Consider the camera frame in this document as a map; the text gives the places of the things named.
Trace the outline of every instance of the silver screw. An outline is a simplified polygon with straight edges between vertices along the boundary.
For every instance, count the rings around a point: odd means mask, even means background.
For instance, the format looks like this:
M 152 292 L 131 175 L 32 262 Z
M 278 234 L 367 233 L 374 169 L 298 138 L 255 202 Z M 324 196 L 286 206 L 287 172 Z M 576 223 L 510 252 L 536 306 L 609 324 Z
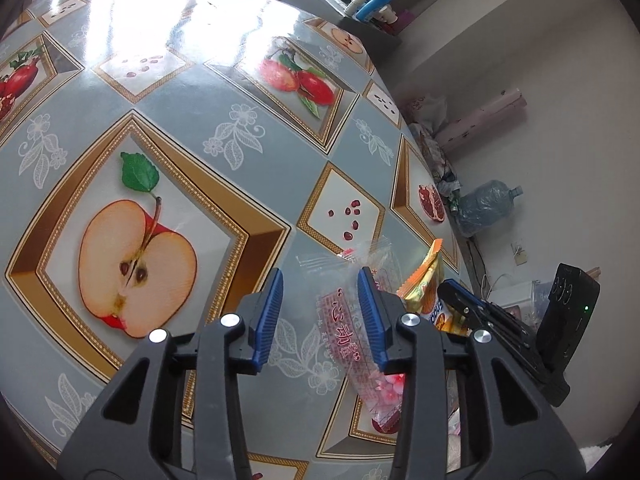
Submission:
M 149 333 L 149 341 L 152 343 L 161 343 L 166 339 L 166 330 L 156 328 Z
M 407 314 L 402 314 L 400 321 L 403 325 L 416 326 L 418 323 L 420 323 L 420 316 L 416 316 L 415 314 L 409 312 Z
M 491 341 L 491 334 L 486 330 L 476 330 L 474 332 L 474 339 L 479 343 L 488 343 Z
M 220 318 L 222 326 L 236 326 L 240 323 L 240 316 L 238 314 L 225 314 Z

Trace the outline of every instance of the pink plastic wrapper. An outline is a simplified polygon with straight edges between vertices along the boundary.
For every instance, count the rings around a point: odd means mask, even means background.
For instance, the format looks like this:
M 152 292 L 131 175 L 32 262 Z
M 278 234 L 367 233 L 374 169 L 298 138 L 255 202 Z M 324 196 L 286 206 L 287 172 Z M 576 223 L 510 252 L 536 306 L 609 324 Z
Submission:
M 309 284 L 316 289 L 322 340 L 332 359 L 345 370 L 374 426 L 382 433 L 396 427 L 402 403 L 404 376 L 384 376 L 373 361 L 358 303 L 359 270 L 370 267 L 380 290 L 399 286 L 398 263 L 386 238 L 366 248 L 356 246 L 337 256 L 300 259 Z

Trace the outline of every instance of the yellow snack package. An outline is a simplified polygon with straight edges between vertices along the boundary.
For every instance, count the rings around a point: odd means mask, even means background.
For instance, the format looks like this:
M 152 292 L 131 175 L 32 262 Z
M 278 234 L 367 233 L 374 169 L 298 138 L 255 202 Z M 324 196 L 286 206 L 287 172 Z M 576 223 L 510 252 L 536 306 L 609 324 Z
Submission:
M 441 248 L 442 240 L 434 240 L 425 259 L 396 294 L 404 300 L 408 312 L 420 314 L 438 330 L 466 335 L 462 317 L 438 298 L 438 286 L 444 279 Z

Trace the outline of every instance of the table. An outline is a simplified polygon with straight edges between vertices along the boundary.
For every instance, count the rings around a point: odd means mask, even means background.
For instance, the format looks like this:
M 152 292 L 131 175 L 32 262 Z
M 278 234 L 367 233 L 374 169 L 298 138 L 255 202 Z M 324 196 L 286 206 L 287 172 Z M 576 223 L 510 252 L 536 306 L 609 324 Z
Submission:
M 0 389 L 41 452 L 54 462 L 137 338 L 197 330 L 278 266 L 276 343 L 240 379 L 252 467 L 384 478 L 395 437 L 314 337 L 298 259 L 383 236 L 405 279 L 439 237 L 446 276 L 469 276 L 360 41 L 274 0 L 36 0 L 0 78 Z

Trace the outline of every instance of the large plastic water bottle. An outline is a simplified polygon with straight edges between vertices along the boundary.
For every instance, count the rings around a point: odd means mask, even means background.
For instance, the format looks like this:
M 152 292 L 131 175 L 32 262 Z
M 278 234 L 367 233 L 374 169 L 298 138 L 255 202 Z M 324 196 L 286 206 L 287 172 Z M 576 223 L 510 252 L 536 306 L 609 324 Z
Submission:
M 513 199 L 522 194 L 520 186 L 509 189 L 500 180 L 490 180 L 460 197 L 456 221 L 462 235 L 469 238 L 513 212 Z

